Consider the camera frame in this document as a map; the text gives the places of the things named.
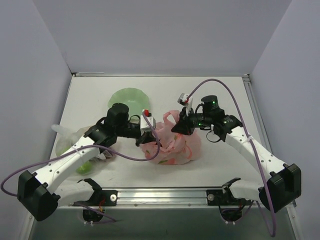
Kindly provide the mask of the pink plastic bag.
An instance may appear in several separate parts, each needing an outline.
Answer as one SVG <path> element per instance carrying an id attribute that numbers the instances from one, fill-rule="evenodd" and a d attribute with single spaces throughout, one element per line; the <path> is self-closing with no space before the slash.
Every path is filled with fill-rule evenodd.
<path id="1" fill-rule="evenodd" d="M 170 110 L 163 115 L 163 121 L 157 122 L 155 132 L 161 144 L 158 155 L 151 160 L 158 165 L 183 165 L 201 156 L 202 142 L 199 135 L 183 135 L 171 129 L 179 121 L 179 111 Z"/>

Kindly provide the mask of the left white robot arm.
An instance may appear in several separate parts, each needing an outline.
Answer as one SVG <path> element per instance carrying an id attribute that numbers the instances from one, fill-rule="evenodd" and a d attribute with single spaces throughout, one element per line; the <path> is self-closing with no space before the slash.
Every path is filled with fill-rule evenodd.
<path id="1" fill-rule="evenodd" d="M 25 170 L 19 175 L 17 199 L 37 221 L 47 219 L 61 206 L 73 202 L 85 201 L 95 206 L 101 201 L 101 188 L 93 180 L 77 182 L 71 190 L 60 185 L 77 168 L 97 157 L 110 148 L 117 139 L 134 139 L 136 146 L 156 142 L 156 121 L 152 114 L 144 109 L 139 123 L 129 120 L 129 107 L 115 103 L 105 117 L 91 126 L 83 136 L 61 156 L 51 159 L 47 165 L 34 172 Z"/>

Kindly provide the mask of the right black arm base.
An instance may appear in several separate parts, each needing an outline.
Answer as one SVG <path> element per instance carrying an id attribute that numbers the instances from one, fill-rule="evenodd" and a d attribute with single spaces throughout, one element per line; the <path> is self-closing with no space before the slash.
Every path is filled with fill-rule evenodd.
<path id="1" fill-rule="evenodd" d="M 206 190 L 206 200 L 208 206 L 217 206 L 222 220 L 228 225 L 235 225 L 243 219 L 250 211 L 254 201 L 245 198 L 233 197 L 230 187 L 240 181 L 236 177 L 217 189 Z"/>

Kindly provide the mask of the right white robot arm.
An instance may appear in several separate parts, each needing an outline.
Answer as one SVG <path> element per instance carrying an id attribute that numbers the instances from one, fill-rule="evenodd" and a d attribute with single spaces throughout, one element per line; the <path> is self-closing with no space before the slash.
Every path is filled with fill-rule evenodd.
<path id="1" fill-rule="evenodd" d="M 196 128 L 210 129 L 220 141 L 233 147 L 266 180 L 265 185 L 236 177 L 222 186 L 222 200 L 232 205 L 239 199 L 259 201 L 269 211 L 278 212 L 302 193 L 302 172 L 296 164 L 288 165 L 275 157 L 258 141 L 245 132 L 243 123 L 233 115 L 225 114 L 218 98 L 208 95 L 201 99 L 199 113 L 192 108 L 192 97 L 181 94 L 178 103 L 183 106 L 173 133 L 190 136 Z"/>

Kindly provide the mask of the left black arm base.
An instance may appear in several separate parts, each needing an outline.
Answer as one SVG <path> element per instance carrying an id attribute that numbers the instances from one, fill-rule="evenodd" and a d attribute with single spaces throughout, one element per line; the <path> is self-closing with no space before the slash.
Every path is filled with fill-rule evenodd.
<path id="1" fill-rule="evenodd" d="M 106 214 L 104 207 L 114 207 L 117 203 L 116 190 L 103 190 L 103 188 L 91 178 L 79 180 L 77 183 L 87 183 L 93 189 L 89 200 L 80 200 L 72 204 L 73 207 L 82 207 L 82 218 L 85 225 L 99 225 L 116 223 L 117 220 Z"/>

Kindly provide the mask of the green wavy plate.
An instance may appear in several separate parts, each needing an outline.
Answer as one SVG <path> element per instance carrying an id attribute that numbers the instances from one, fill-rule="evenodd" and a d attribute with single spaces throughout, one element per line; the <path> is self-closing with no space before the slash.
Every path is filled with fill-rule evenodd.
<path id="1" fill-rule="evenodd" d="M 149 97 L 140 89 L 127 87 L 116 91 L 108 101 L 108 108 L 111 108 L 115 103 L 122 103 L 129 108 L 129 118 L 131 123 L 138 123 L 139 117 L 143 109 L 151 111 L 151 104 Z"/>

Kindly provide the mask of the aluminium front rail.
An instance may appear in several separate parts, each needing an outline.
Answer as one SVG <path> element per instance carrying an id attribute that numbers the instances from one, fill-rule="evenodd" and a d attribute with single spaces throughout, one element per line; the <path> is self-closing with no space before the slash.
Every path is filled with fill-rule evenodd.
<path id="1" fill-rule="evenodd" d="M 102 188 L 103 190 L 116 190 L 117 201 L 115 206 L 208 206 L 206 188 Z M 89 200 L 93 194 L 91 186 L 83 183 L 79 186 L 62 186 L 54 192 L 54 200 L 58 207 L 72 206 L 74 202 Z M 241 196 L 236 199 L 244 198 L 249 201 L 259 201 L 259 196 L 252 198 Z"/>

